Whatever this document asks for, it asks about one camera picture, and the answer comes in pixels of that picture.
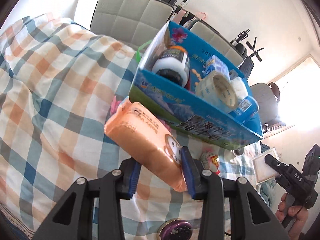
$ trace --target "orange wipes package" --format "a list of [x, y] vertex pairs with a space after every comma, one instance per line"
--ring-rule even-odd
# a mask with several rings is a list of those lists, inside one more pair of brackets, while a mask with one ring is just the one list
[[187, 190], [179, 143], [142, 104], [127, 98], [107, 121], [104, 132], [175, 191]]

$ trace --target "plaid blanket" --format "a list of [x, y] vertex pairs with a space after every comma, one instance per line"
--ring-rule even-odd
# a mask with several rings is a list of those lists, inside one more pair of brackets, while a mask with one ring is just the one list
[[[0, 51], [0, 210], [31, 238], [78, 177], [103, 177], [129, 158], [103, 126], [113, 97], [128, 95], [137, 63], [132, 48], [51, 14], [17, 21], [0, 37]], [[234, 157], [173, 135], [194, 158], [208, 149], [219, 154], [221, 176], [245, 176], [255, 184], [251, 157], [260, 152], [259, 143]], [[98, 206], [97, 200], [94, 239]], [[121, 206], [126, 239], [155, 239], [161, 224], [177, 217], [189, 220], [195, 232], [200, 225], [202, 202], [175, 192], [143, 167], [137, 193]]]

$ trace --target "finger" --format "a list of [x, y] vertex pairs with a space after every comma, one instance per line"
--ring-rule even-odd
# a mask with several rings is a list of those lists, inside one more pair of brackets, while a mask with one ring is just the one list
[[[297, 214], [300, 208], [301, 206], [290, 207], [288, 210], [288, 214], [293, 217]], [[288, 233], [290, 238], [293, 239], [300, 235], [302, 228], [304, 227], [307, 219], [308, 219], [308, 210], [305, 207], [303, 207], [299, 212], [299, 214], [297, 215], [297, 220], [295, 221], [295, 223], [293, 224], [292, 228]]]
[[285, 202], [282, 201], [282, 202], [280, 202], [279, 205], [278, 205], [278, 210], [280, 210], [281, 212], [283, 212], [284, 209], [285, 209]]
[[285, 199], [286, 199], [286, 197], [287, 197], [287, 194], [288, 194], [288, 193], [284, 193], [284, 194], [282, 195], [281, 201], [285, 201]]
[[283, 212], [277, 210], [275, 215], [276, 215], [277, 219], [278, 219], [280, 222], [282, 222], [282, 221], [284, 220], [285, 215], [284, 215]]

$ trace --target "blue cardboard box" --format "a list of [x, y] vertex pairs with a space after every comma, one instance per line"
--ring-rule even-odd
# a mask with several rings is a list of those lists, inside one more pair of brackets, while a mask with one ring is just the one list
[[[190, 58], [190, 91], [151, 72], [159, 54], [171, 45], [184, 47]], [[171, 128], [202, 141], [234, 150], [261, 140], [258, 114], [245, 124], [221, 112], [194, 94], [199, 74], [206, 60], [218, 56], [241, 78], [243, 74], [222, 54], [189, 30], [168, 22], [156, 35], [143, 55], [129, 92], [131, 102], [142, 103], [155, 116], [168, 122]], [[244, 80], [249, 95], [252, 95]]]

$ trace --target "metal screw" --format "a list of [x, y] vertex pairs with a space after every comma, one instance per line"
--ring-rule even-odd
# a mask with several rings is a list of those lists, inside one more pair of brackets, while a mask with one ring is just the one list
[[121, 170], [113, 170], [113, 171], [112, 171], [112, 175], [113, 175], [113, 176], [119, 176], [119, 175], [121, 175], [121, 173], [122, 173]]
[[204, 176], [210, 176], [212, 174], [212, 172], [210, 170], [203, 170], [202, 171], [202, 175]]
[[239, 181], [239, 183], [241, 183], [241, 184], [246, 184], [248, 180], [247, 180], [245, 177], [240, 177], [240, 178], [238, 179], [238, 181]]
[[77, 179], [77, 184], [82, 185], [85, 183], [85, 178], [79, 178]]

